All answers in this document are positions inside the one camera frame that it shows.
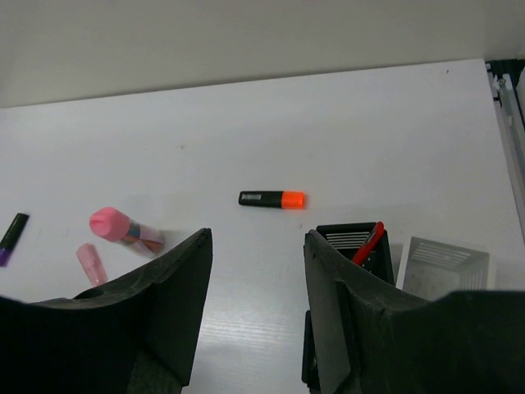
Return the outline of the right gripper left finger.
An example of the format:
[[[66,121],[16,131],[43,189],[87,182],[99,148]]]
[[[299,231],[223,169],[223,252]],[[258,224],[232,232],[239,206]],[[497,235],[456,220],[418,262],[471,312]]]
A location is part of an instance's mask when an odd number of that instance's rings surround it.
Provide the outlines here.
[[[189,384],[212,268],[203,228],[162,256],[67,299],[30,306],[38,370],[60,386]]]

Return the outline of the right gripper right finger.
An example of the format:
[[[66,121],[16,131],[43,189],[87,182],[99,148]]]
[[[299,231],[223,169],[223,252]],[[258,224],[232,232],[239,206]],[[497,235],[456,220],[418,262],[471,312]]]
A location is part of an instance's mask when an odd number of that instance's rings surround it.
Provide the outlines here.
[[[337,252],[317,231],[304,267],[321,392],[432,392],[434,369],[406,313],[427,306]]]

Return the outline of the red pen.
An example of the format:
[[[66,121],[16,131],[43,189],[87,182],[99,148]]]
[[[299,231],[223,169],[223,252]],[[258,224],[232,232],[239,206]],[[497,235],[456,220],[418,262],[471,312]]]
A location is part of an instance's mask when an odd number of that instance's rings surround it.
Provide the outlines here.
[[[358,248],[357,252],[355,253],[352,261],[358,265],[363,266],[363,264],[368,259],[371,252],[373,252],[374,248],[376,247],[379,240],[382,238],[385,232],[385,225],[383,222],[377,222],[372,229],[372,231],[368,234],[365,241],[362,243],[362,245]]]

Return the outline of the purple capped black highlighter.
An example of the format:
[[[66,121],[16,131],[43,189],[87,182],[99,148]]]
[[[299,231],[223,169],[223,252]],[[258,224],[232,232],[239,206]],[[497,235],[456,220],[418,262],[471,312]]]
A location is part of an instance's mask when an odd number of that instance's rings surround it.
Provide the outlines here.
[[[2,268],[7,266],[12,252],[16,248],[29,218],[30,216],[26,213],[18,213],[8,227],[4,237],[1,239],[0,250]]]

